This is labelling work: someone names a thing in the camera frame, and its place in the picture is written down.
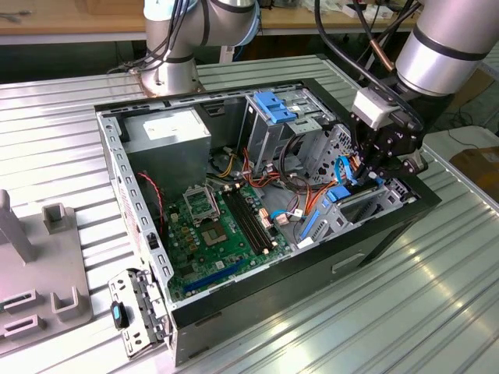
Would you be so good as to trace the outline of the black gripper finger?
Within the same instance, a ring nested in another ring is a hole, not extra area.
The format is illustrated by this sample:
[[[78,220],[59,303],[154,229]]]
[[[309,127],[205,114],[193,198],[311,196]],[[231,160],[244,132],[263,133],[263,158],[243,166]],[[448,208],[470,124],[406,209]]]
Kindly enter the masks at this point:
[[[383,179],[415,176],[425,171],[428,163],[420,153],[411,153],[402,157],[389,157],[381,163],[376,174]]]
[[[359,167],[356,171],[356,180],[359,185],[367,183],[371,177],[371,171],[375,171],[377,167],[377,150],[374,146],[366,146],[360,148],[358,152]]]

